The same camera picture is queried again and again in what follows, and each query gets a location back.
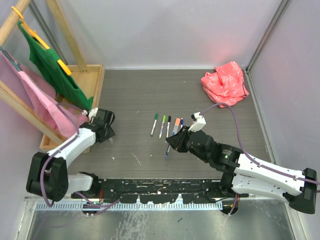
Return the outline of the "grey highlighter with orange tip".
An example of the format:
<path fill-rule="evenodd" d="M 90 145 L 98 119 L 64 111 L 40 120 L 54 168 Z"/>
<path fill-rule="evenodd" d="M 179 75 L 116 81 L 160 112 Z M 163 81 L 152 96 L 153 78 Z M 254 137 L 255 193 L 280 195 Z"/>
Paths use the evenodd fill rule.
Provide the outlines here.
<path fill-rule="evenodd" d="M 179 125 L 175 125 L 172 130 L 172 135 L 174 136 L 175 134 L 177 134 L 178 130 L 179 130 Z"/>

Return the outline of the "dark blue pen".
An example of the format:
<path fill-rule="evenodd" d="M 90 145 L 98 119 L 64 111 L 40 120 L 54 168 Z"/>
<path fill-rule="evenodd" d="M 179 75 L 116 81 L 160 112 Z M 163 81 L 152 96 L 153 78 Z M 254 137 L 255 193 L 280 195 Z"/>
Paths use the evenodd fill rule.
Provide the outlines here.
<path fill-rule="evenodd" d="M 168 158 L 169 155 L 169 151 L 170 151 L 170 145 L 168 145 L 167 149 L 166 149 L 166 153 L 165 153 L 165 158 Z"/>

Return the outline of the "white pen with black end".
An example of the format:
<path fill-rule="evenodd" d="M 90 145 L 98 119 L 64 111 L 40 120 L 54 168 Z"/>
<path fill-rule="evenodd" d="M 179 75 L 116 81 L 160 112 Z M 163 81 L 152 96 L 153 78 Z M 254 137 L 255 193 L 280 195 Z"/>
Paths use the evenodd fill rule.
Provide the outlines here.
<path fill-rule="evenodd" d="M 166 138 L 169 137 L 169 131 L 170 131 L 170 121 L 167 122 L 167 126 L 166 126 Z"/>

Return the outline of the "white pen with lime end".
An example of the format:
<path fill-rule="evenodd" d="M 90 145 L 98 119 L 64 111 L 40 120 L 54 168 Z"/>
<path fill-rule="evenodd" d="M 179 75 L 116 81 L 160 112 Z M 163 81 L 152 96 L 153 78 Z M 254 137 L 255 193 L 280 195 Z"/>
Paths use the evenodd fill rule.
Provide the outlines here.
<path fill-rule="evenodd" d="M 163 120 L 162 123 L 161 123 L 161 127 L 160 127 L 160 132 L 159 132 L 158 139 L 161 139 L 161 138 L 162 138 L 163 129 L 164 129 L 164 124 L 165 124 L 165 120 Z"/>

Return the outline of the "white marker with green end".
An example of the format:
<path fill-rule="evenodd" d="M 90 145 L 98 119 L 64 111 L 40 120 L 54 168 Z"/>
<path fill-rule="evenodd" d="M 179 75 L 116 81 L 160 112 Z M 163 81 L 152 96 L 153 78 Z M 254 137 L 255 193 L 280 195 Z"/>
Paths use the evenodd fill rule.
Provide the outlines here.
<path fill-rule="evenodd" d="M 150 133 L 151 137 L 154 135 L 156 124 L 157 124 L 157 119 L 154 119 L 153 126 L 152 126 L 151 133 Z"/>

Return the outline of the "orange highlighter cap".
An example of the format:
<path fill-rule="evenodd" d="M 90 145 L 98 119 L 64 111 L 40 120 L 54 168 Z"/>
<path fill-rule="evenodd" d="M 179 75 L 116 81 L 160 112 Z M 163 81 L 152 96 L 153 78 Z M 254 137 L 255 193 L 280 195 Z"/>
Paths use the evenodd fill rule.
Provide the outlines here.
<path fill-rule="evenodd" d="M 175 126 L 179 126 L 180 125 L 180 122 L 181 122 L 181 119 L 180 118 L 176 118 L 175 120 Z"/>

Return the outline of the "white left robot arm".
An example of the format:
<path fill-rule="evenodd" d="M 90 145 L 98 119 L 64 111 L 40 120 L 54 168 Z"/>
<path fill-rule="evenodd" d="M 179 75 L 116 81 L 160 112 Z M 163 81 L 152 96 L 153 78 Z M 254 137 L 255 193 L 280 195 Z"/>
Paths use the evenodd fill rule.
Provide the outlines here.
<path fill-rule="evenodd" d="M 97 175 L 87 172 L 70 175 L 68 168 L 84 150 L 115 135 L 112 124 L 116 117 L 112 111 L 98 107 L 85 114 L 89 120 L 81 125 L 74 124 L 75 133 L 70 138 L 56 148 L 37 152 L 32 157 L 26 191 L 43 197 L 48 206 L 67 194 L 79 192 L 95 198 L 101 192 Z"/>

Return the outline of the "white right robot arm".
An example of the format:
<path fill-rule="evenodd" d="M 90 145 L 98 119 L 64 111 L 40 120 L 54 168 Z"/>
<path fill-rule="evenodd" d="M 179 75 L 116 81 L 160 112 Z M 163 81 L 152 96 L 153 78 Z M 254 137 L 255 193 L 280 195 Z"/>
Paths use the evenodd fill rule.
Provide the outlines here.
<path fill-rule="evenodd" d="M 175 151 L 189 152 L 222 172 L 219 191 L 225 197 L 258 195 L 284 201 L 304 214 L 316 212 L 317 172 L 312 168 L 284 168 L 218 143 L 202 130 L 191 132 L 186 126 L 166 141 Z"/>

